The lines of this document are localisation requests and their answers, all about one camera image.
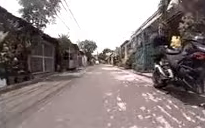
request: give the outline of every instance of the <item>street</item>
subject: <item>street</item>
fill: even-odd
[[[12,93],[20,104],[6,105],[13,108],[6,113],[7,121],[15,121],[5,121],[3,128],[205,128],[205,100],[192,93],[157,90],[151,79],[109,65],[90,67],[71,80],[63,77],[53,78],[50,87],[35,85],[31,91]],[[47,93],[43,90],[59,86],[56,94],[40,98]],[[41,95],[33,96],[37,89]],[[36,98],[38,105],[30,105]]]

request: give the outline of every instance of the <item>sidewalk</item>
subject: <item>sidewalk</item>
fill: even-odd
[[[137,72],[137,71],[135,71],[135,70],[133,70],[133,69],[125,69],[125,68],[123,68],[123,67],[118,67],[118,68],[120,68],[120,69],[122,69],[122,70],[130,71],[130,72],[132,72],[132,73],[134,73],[134,74],[137,74],[137,75],[141,75],[141,76],[145,76],[145,77],[148,77],[148,78],[152,78],[152,73]]]
[[[46,104],[48,99],[58,95],[72,79],[81,77],[85,72],[86,69],[74,73],[58,73],[28,86],[1,93],[0,127],[13,128],[42,104]]]
[[[6,86],[4,88],[0,88],[0,94],[6,93],[6,92],[9,92],[9,91],[13,91],[13,90],[16,90],[16,89],[20,89],[20,88],[23,88],[25,86],[29,86],[31,84],[35,84],[35,83],[38,83],[40,81],[44,81],[46,79],[50,79],[51,77],[56,77],[56,76],[59,76],[59,75],[63,75],[63,76],[74,75],[75,76],[75,75],[79,74],[81,76],[85,72],[86,69],[87,69],[87,67],[80,68],[77,71],[65,71],[65,72],[62,72],[62,73],[54,72],[54,73],[44,74],[43,76],[34,78],[30,81],[25,81],[25,82],[22,82],[22,83],[9,85],[9,86]]]

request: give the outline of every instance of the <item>motorcycle wheel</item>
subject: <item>motorcycle wheel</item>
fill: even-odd
[[[167,86],[167,82],[165,80],[163,80],[161,77],[162,76],[161,76],[160,72],[157,69],[155,69],[153,72],[153,76],[152,76],[153,86],[155,88],[161,89],[161,88]]]

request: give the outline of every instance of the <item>roof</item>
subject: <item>roof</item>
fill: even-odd
[[[83,51],[79,51],[81,55],[85,55],[85,53]]]
[[[126,40],[126,41],[121,45],[121,47],[125,46],[128,42],[129,42],[129,40]]]
[[[171,0],[169,6],[168,6],[168,12],[172,12],[174,9],[173,4],[178,4],[177,0]],[[138,35],[139,33],[141,33],[144,29],[146,29],[147,27],[149,27],[153,22],[155,22],[157,19],[159,19],[161,17],[161,14],[159,12],[159,10],[157,10],[156,12],[154,12],[154,14],[152,16],[150,16],[136,31],[135,33],[132,35],[131,38],[135,37],[136,35]]]
[[[76,51],[79,51],[79,46],[77,44],[72,44],[73,45],[73,48],[76,50]]]
[[[52,38],[51,36],[45,34],[38,28],[32,26],[31,23],[28,23],[22,18],[16,17],[9,13],[6,9],[0,6],[0,20],[4,23],[0,24],[0,31],[9,31],[13,33],[28,32],[31,35],[38,34],[44,40],[47,40],[50,43],[58,44],[58,40]]]

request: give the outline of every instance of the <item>fence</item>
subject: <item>fence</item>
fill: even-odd
[[[140,72],[151,72],[153,69],[153,55],[152,43],[141,45],[136,50],[133,68]]]

